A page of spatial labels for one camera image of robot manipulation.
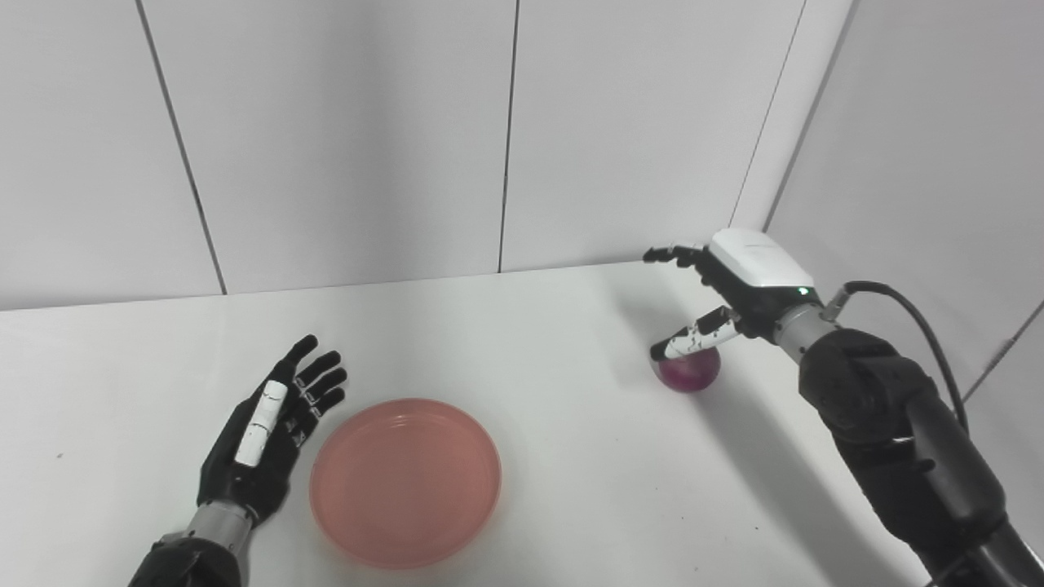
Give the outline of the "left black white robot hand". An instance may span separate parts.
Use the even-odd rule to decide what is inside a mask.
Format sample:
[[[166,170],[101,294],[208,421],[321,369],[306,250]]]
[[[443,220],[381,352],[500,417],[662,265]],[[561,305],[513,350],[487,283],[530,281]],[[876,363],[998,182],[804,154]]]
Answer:
[[[316,431],[325,413],[346,397],[347,370],[337,351],[328,351],[310,363],[301,365],[317,348],[318,338],[312,333],[296,341],[272,365],[272,371],[254,393],[235,406],[201,464],[197,504],[219,501],[238,504],[250,513],[253,525],[265,523],[281,508],[290,491],[290,476],[302,446]],[[239,464],[235,460],[237,449],[268,382],[285,384],[287,395],[258,464]]]

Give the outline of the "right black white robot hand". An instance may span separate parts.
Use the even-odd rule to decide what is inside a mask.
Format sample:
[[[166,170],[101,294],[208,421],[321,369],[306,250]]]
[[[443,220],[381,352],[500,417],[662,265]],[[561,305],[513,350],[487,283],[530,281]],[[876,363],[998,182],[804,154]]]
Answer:
[[[775,342],[791,312],[823,306],[812,276],[763,232],[723,229],[707,245],[651,248],[642,260],[693,268],[702,285],[723,298],[719,308],[652,343],[649,356],[655,363],[708,351],[739,335]]]

